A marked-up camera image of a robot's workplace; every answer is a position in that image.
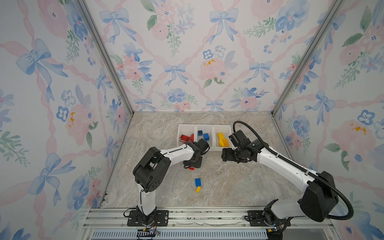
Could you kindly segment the yellow curved lego brick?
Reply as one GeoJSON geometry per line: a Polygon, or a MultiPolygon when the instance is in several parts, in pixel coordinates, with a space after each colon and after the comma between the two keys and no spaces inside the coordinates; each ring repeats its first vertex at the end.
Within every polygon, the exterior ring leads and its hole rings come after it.
{"type": "Polygon", "coordinates": [[[226,138],[223,138],[224,147],[229,147],[228,140],[226,138]]]}

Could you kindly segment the long red lego brick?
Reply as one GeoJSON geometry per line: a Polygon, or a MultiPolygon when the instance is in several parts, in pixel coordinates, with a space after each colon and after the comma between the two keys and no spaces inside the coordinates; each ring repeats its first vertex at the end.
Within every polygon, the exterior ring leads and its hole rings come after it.
{"type": "Polygon", "coordinates": [[[188,143],[190,141],[190,137],[189,136],[186,136],[186,135],[181,135],[180,136],[180,142],[182,143],[188,143]]]}

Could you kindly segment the white bin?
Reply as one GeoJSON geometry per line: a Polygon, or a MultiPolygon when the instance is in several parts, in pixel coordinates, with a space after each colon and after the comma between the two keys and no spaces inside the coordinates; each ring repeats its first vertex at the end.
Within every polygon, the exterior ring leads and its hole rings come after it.
{"type": "Polygon", "coordinates": [[[181,146],[182,144],[187,144],[187,143],[182,143],[180,142],[180,136],[181,135],[186,135],[186,136],[191,136],[192,134],[196,133],[196,125],[190,125],[190,124],[179,124],[178,126],[178,134],[177,134],[177,146],[181,146]]]}
{"type": "Polygon", "coordinates": [[[197,127],[197,130],[196,130],[196,133],[195,133],[195,142],[198,142],[200,139],[203,139],[204,140],[204,137],[203,135],[204,134],[209,134],[210,136],[210,140],[207,141],[209,146],[211,148],[214,147],[214,142],[213,142],[213,139],[214,139],[214,136],[213,136],[213,125],[196,125],[197,127]],[[198,131],[203,131],[203,135],[202,136],[198,136],[198,131]]]}
{"type": "Polygon", "coordinates": [[[234,145],[232,144],[231,140],[229,139],[229,136],[233,133],[231,126],[229,125],[213,125],[212,126],[212,140],[213,145],[211,147],[212,151],[221,152],[224,148],[234,148],[234,145]],[[222,140],[227,141],[227,145],[224,146],[223,143],[221,143],[222,140]]]}

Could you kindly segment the yellow long lego brick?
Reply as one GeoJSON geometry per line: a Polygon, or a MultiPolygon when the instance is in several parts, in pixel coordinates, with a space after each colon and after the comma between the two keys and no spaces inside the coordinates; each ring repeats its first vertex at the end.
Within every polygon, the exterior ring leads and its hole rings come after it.
{"type": "Polygon", "coordinates": [[[219,146],[220,147],[226,147],[226,143],[223,140],[219,140],[219,146]]]}

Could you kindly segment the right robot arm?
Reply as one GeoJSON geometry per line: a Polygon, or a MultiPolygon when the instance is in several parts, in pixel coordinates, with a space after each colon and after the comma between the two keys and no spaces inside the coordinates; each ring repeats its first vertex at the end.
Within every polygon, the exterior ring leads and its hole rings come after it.
{"type": "Polygon", "coordinates": [[[322,222],[339,202],[338,195],[331,189],[335,183],[330,174],[319,174],[302,167],[259,139],[250,141],[242,131],[233,133],[229,139],[234,148],[223,149],[224,162],[260,163],[289,180],[302,192],[297,199],[272,200],[264,208],[261,217],[249,217],[250,221],[264,221],[274,226],[283,219],[308,217],[315,222],[322,222]]]}

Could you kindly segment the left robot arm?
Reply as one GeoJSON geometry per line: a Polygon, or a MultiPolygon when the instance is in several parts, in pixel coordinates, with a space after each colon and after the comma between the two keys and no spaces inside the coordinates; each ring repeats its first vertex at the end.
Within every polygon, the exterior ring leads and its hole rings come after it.
{"type": "Polygon", "coordinates": [[[150,148],[133,170],[135,182],[139,188],[139,203],[137,211],[142,217],[150,217],[156,211],[156,189],[163,182],[169,167],[183,163],[185,168],[200,168],[203,155],[210,146],[207,141],[189,142],[179,147],[159,150],[150,148]]]}

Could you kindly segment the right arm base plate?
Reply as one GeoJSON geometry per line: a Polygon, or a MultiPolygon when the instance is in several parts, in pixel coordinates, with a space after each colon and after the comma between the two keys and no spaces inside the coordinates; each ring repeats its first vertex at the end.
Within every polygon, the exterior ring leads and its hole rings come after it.
{"type": "Polygon", "coordinates": [[[278,219],[269,211],[247,211],[244,219],[250,223],[251,227],[283,228],[291,226],[288,219],[278,219]]]}

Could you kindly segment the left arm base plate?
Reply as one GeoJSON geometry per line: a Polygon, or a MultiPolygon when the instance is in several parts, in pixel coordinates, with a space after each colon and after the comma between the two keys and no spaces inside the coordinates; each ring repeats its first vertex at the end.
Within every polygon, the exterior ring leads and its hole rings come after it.
{"type": "Polygon", "coordinates": [[[128,216],[128,227],[167,227],[169,222],[169,211],[154,210],[148,216],[140,210],[132,210],[128,216]]]}

